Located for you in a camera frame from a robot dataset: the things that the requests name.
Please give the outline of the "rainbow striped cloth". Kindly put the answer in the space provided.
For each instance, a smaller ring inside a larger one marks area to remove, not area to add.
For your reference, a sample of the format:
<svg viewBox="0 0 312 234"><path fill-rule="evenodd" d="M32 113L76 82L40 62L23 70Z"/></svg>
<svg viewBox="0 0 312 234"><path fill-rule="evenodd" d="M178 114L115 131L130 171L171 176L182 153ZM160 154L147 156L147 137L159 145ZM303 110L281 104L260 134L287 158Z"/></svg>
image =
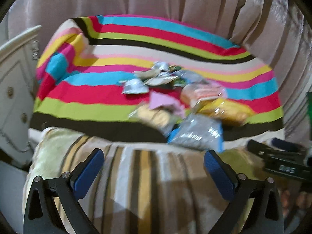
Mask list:
<svg viewBox="0 0 312 234"><path fill-rule="evenodd" d="M68 19L36 66L30 127L63 127L114 140L113 131L161 129L211 102L225 141L284 137L273 70L245 48L168 19Z"/></svg>

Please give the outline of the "silver foil packet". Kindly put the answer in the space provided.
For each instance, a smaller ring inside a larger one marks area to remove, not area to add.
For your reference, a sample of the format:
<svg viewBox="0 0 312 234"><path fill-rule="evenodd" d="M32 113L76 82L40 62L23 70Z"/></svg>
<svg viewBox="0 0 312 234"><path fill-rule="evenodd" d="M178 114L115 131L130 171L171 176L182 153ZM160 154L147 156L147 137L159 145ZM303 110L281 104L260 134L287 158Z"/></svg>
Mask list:
<svg viewBox="0 0 312 234"><path fill-rule="evenodd" d="M149 88L140 79L131 79L124 81L122 94L138 95L149 93Z"/></svg>

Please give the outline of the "pink bread package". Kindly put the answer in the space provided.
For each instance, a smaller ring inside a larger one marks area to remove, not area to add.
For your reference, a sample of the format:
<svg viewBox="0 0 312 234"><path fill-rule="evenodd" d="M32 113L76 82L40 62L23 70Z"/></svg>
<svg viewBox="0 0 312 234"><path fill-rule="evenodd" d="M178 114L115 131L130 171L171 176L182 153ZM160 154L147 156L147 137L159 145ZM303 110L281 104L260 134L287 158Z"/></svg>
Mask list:
<svg viewBox="0 0 312 234"><path fill-rule="evenodd" d="M227 98L226 89L217 83L190 83L183 87L180 100L194 107L200 101Z"/></svg>

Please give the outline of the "white barcode snack packet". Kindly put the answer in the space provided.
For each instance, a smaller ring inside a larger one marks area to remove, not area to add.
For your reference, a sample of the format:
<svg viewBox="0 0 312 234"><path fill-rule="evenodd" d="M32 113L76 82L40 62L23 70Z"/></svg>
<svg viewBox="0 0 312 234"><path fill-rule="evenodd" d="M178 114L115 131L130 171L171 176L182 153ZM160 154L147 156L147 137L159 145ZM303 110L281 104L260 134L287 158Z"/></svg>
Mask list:
<svg viewBox="0 0 312 234"><path fill-rule="evenodd" d="M177 75L171 75L169 72L159 69L150 69L146 71L135 71L133 74L141 79L147 86L166 85L178 78Z"/></svg>

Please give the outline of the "pink paper packet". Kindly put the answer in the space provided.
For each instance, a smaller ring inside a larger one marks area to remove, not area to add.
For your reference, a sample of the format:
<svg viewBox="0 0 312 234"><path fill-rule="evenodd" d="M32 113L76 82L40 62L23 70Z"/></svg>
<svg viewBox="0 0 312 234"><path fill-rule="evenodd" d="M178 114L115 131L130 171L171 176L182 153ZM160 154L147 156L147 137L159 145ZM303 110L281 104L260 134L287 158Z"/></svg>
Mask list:
<svg viewBox="0 0 312 234"><path fill-rule="evenodd" d="M182 119L185 118L184 106L180 103L179 100L167 94L162 94L155 91L150 92L149 108L165 108L172 111L174 115L179 116Z"/></svg>

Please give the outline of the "beige brown striped blanket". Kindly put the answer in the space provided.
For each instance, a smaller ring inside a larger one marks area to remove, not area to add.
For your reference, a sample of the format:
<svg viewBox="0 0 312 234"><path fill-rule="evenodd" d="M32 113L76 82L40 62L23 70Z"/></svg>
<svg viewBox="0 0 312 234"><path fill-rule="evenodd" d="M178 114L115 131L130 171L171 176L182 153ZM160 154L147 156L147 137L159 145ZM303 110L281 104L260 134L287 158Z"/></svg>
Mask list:
<svg viewBox="0 0 312 234"><path fill-rule="evenodd" d="M104 165L80 205L99 233L208 233L227 201L204 169L204 154L167 144L117 143L48 128L23 188L72 171L93 149Z"/></svg>

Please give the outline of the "large grey blue snack bag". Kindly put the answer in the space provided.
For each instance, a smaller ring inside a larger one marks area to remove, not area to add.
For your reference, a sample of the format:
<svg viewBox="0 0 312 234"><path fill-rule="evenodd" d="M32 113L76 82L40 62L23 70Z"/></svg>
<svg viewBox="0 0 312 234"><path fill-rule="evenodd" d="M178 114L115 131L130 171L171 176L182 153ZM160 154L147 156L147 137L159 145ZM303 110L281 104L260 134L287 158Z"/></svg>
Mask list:
<svg viewBox="0 0 312 234"><path fill-rule="evenodd" d="M217 119L192 113L170 133L168 143L221 153L224 150L222 123Z"/></svg>

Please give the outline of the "white cabinet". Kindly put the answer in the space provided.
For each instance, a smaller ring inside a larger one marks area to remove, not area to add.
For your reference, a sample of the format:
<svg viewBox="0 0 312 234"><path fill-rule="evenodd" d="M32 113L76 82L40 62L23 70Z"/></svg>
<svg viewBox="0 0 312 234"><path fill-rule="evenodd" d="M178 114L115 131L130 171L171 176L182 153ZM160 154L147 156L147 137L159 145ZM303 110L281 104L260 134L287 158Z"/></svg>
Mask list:
<svg viewBox="0 0 312 234"><path fill-rule="evenodd" d="M18 167L30 163L34 150L28 128L37 88L40 30L40 25L29 28L1 45L1 150Z"/></svg>

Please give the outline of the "white nut snack packet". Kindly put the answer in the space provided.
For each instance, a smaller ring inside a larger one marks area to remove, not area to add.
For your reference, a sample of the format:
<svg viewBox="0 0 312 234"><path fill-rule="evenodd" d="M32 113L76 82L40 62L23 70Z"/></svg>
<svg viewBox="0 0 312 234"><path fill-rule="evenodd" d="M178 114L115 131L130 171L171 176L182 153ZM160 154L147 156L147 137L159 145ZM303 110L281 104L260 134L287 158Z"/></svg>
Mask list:
<svg viewBox="0 0 312 234"><path fill-rule="evenodd" d="M129 120L140 122L159 130L164 136L168 136L179 117L171 112L162 109L150 109L148 104L140 104L129 114Z"/></svg>

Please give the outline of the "clear bag yellow snacks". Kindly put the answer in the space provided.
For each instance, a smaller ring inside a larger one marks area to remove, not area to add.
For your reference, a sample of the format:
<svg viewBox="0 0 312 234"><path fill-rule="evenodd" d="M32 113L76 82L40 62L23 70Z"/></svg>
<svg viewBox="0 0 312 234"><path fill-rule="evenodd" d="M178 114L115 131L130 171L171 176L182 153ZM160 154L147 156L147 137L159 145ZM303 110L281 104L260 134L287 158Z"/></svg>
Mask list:
<svg viewBox="0 0 312 234"><path fill-rule="evenodd" d="M201 100L193 107L195 113L217 119L226 126L243 126L255 112L247 105L225 98Z"/></svg>

